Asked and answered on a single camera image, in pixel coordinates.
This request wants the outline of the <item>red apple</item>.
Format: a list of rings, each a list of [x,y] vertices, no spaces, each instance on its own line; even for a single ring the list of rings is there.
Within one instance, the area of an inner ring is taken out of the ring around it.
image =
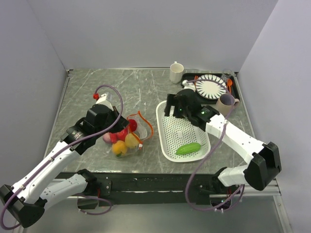
[[[118,140],[125,141],[125,138],[128,135],[128,129],[123,129],[122,131],[116,133],[116,135]]]

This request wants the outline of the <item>red wrinkled fruit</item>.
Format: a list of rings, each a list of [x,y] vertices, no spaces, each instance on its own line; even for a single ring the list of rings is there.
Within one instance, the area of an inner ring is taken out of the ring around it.
[[[138,127],[138,124],[137,122],[134,120],[134,119],[129,119],[129,129],[134,132],[136,131],[137,127]]]

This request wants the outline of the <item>orange fruit with leaf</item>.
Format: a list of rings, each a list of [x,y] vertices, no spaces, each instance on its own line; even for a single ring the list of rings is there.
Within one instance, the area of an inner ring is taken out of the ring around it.
[[[112,145],[111,150],[117,157],[122,157],[127,153],[128,148],[124,141],[118,140]]]

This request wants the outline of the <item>clear zip top bag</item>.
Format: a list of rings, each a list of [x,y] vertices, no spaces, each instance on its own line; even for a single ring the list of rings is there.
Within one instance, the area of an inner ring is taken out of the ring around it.
[[[154,134],[151,123],[138,111],[126,118],[128,126],[117,133],[105,133],[103,141],[110,146],[110,152],[117,158],[122,158],[143,149],[144,142]]]

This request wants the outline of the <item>yellow lemon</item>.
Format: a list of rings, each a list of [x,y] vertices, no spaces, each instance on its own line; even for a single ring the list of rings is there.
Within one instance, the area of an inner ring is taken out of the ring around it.
[[[125,144],[130,149],[135,149],[139,146],[140,140],[135,133],[129,133],[125,138]]]

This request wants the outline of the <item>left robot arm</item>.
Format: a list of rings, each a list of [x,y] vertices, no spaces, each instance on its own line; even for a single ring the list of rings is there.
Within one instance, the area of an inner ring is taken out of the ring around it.
[[[80,193],[93,194],[98,187],[97,178],[87,169],[57,185],[49,184],[68,164],[94,146],[98,138],[105,133],[118,133],[128,124],[115,107],[94,104],[28,175],[14,185],[0,188],[4,211],[9,211],[22,227],[28,228],[63,199]]]

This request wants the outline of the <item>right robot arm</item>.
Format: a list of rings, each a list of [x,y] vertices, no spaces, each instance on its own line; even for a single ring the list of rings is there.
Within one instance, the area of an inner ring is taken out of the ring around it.
[[[184,118],[232,148],[244,161],[244,166],[224,167],[215,173],[212,182],[217,193],[224,193],[230,186],[248,184],[262,191],[281,171],[279,149],[276,144],[265,144],[240,130],[211,106],[202,106],[195,92],[183,89],[168,94],[164,110],[166,117]]]

